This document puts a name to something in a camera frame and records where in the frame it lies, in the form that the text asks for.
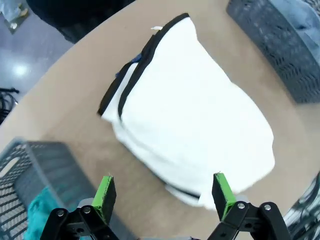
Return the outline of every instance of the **gray floor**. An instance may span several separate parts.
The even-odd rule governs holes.
[[[55,28],[31,11],[14,34],[1,14],[0,88],[20,90],[17,99],[21,99],[71,46]]]

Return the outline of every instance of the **gray plastic basket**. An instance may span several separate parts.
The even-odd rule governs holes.
[[[12,160],[16,163],[9,168]],[[14,140],[0,155],[0,173],[4,168],[9,171],[0,174],[0,240],[23,239],[28,227],[28,206],[44,187],[69,211],[96,194],[68,147],[61,142]],[[115,214],[110,227],[120,239],[137,239]]]
[[[230,0],[226,11],[261,50],[297,103],[320,102],[320,66],[269,0]]]

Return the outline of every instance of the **cable bundle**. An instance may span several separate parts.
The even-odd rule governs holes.
[[[284,216],[292,240],[320,240],[320,173]]]
[[[0,88],[0,125],[17,104],[17,100],[12,93],[19,93],[15,88]]]

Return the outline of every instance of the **round table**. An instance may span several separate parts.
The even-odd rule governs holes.
[[[281,80],[258,48],[227,15],[227,0],[137,0],[64,54],[0,127],[0,149],[14,137],[66,142],[90,181],[113,175],[115,211],[141,237],[207,238],[218,223],[213,211],[192,208],[115,138],[97,115],[115,73],[147,43],[154,26],[188,12],[199,41],[230,80],[257,104],[274,134],[273,171],[246,190],[251,202],[275,202],[283,214],[320,169],[305,125]]]

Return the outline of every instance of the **bolt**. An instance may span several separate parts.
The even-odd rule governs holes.
[[[240,202],[239,204],[238,204],[238,208],[240,208],[240,209],[244,209],[246,206],[242,203],[242,202]]]
[[[85,214],[90,213],[90,211],[91,211],[91,209],[90,209],[90,207],[88,207],[88,206],[86,206],[86,207],[83,209],[83,212],[84,212]]]
[[[271,206],[270,206],[270,205],[265,205],[265,206],[264,206],[264,209],[267,210],[267,211],[269,211],[269,210],[271,209]]]
[[[56,213],[59,217],[62,217],[65,212],[63,210],[59,210],[57,213]]]

